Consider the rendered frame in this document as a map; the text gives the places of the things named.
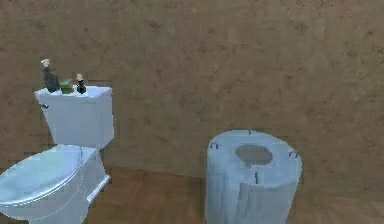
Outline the pale blue round bin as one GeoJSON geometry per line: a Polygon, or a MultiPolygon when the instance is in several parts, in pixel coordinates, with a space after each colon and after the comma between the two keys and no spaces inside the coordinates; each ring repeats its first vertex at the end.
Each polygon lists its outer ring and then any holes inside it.
{"type": "Polygon", "coordinates": [[[271,134],[216,135],[206,151],[207,224],[287,224],[301,174],[299,153],[271,134]]]}

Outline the small black bottle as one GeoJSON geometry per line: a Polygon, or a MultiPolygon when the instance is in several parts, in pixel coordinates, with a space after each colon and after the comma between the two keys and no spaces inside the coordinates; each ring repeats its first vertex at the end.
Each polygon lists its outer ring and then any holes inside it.
{"type": "Polygon", "coordinates": [[[77,81],[78,81],[77,91],[80,94],[84,94],[86,92],[86,87],[85,87],[85,85],[83,83],[83,76],[81,74],[77,75],[77,81]]]}

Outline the tall dark spray bottle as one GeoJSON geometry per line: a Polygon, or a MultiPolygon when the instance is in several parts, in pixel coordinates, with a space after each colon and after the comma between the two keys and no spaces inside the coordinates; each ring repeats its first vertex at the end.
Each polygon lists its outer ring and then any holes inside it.
{"type": "Polygon", "coordinates": [[[58,78],[51,72],[50,69],[50,60],[43,59],[41,61],[43,66],[44,82],[47,90],[50,93],[56,92],[60,89],[58,78]]]}

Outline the green small pot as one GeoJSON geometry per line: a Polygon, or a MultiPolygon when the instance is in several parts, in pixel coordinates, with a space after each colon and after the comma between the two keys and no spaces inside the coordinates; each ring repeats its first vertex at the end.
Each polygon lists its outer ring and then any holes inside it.
{"type": "Polygon", "coordinates": [[[63,94],[71,94],[74,92],[73,84],[71,79],[65,79],[59,82],[61,92],[63,94]]]}

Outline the white toilet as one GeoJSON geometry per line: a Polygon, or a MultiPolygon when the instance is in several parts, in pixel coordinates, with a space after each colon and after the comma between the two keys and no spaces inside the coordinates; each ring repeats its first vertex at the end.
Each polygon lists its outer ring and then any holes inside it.
{"type": "Polygon", "coordinates": [[[82,224],[109,181],[100,151],[114,138],[112,89],[35,92],[54,145],[0,174],[0,213],[29,224],[82,224]]]}

